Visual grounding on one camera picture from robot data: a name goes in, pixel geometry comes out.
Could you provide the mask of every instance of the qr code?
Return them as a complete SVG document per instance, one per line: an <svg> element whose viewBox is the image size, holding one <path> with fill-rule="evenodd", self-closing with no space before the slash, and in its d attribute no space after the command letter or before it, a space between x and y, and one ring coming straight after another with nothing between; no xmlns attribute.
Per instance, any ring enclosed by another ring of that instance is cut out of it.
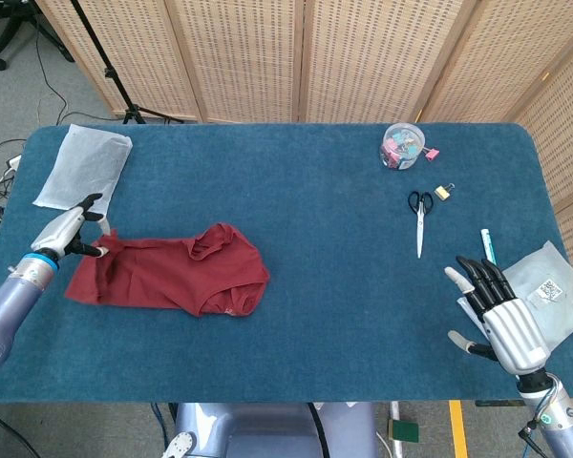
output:
<svg viewBox="0 0 573 458"><path fill-rule="evenodd" d="M562 290L551 279L547 279L537 288L537 294L547 301L555 301L562 294Z"/></svg>

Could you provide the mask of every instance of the scissor blade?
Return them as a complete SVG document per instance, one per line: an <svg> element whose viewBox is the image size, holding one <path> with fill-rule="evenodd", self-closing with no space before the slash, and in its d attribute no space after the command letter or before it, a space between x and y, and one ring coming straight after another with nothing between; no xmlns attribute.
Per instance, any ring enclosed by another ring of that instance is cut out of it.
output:
<svg viewBox="0 0 573 458"><path fill-rule="evenodd" d="M424 213L418 212L418 224L416 228L416 253L420 259L422 255L422 239L424 238Z"/></svg>

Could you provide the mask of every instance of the blue table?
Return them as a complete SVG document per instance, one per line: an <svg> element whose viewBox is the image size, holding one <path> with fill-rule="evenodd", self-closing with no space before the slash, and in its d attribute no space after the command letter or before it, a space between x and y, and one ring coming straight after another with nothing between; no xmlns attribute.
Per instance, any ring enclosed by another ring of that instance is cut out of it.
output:
<svg viewBox="0 0 573 458"><path fill-rule="evenodd" d="M443 267L506 267L550 239L562 248L533 142L511 124L422 124L441 151L405 172L378 158L386 125L98 126L132 138L109 220L128 239L190 237L230 222L272 279L247 318L90 306L59 275L0 368L0 401L350 401L515 398L513 377L456 349L479 336ZM0 229L0 283L59 212L37 208L66 127L29 139ZM415 255L414 190L454 183L425 218ZM85 240L98 237L94 225ZM573 396L573 335L548 368Z"/></svg>

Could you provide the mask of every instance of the plastic bag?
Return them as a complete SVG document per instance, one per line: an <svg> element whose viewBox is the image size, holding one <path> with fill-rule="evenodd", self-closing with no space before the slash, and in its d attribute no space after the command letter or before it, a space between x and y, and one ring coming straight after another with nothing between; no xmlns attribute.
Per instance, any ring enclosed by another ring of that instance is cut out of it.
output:
<svg viewBox="0 0 573 458"><path fill-rule="evenodd" d="M541 250L522 258L503 273L516 296L533 314L550 350L573 332L573 267L551 241ZM486 333L465 298L458 304L486 337Z"/></svg>
<svg viewBox="0 0 573 458"><path fill-rule="evenodd" d="M53 170L33 204L68 210L86 196L102 193L91 211L106 215L131 149L129 136L71 124Z"/></svg>

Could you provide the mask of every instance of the plastic container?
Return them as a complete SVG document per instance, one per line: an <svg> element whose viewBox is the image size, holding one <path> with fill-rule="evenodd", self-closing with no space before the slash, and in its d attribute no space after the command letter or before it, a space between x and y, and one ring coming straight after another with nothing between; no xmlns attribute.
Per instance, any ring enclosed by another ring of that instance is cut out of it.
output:
<svg viewBox="0 0 573 458"><path fill-rule="evenodd" d="M405 170L414 165L424 147L424 134L413 124L398 122L384 133L380 159L390 169Z"/></svg>

